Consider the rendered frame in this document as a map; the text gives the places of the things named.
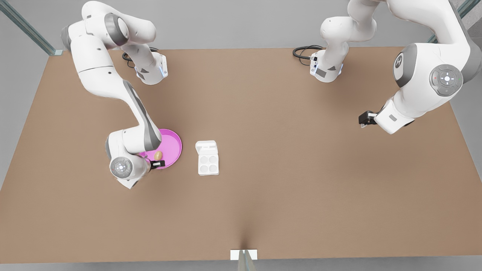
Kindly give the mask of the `white egg box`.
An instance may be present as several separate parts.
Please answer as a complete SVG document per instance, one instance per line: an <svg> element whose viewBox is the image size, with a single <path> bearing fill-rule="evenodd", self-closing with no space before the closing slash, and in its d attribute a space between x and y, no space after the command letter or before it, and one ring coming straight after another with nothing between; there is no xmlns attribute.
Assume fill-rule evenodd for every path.
<svg viewBox="0 0 482 271"><path fill-rule="evenodd" d="M198 141L195 144L198 153L198 174L200 176L219 175L219 156L214 140Z"/></svg>

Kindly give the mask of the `pink round plate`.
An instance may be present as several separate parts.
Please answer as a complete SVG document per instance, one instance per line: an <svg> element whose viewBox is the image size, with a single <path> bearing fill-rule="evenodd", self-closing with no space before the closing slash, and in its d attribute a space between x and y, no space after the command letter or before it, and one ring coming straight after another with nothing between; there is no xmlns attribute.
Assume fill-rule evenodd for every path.
<svg viewBox="0 0 482 271"><path fill-rule="evenodd" d="M157 149L152 151L140 152L138 155L145 158L147 161L155 161L155 153L161 152L161 161L164 161L164 166L157 167L155 170L165 169L173 165L179 158L182 152L182 141L178 134L169 129L159 129L161 134L161 144Z"/></svg>

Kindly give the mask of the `silver frame post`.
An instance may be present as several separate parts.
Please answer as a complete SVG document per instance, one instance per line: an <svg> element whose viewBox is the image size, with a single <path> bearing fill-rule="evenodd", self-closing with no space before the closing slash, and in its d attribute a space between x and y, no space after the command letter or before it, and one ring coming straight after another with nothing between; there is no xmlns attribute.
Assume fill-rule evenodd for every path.
<svg viewBox="0 0 482 271"><path fill-rule="evenodd" d="M258 250L230 250L230 260L237 260L237 271L257 271L253 260L258 259Z"/></svg>
<svg viewBox="0 0 482 271"><path fill-rule="evenodd" d="M469 19L463 21L467 30L482 18L482 0L450 0L450 2L456 7L456 12L462 20L469 15Z"/></svg>
<svg viewBox="0 0 482 271"><path fill-rule="evenodd" d="M60 56L62 50L55 49L36 29L17 12L7 0L0 0L0 11L5 14L24 34L49 56Z"/></svg>

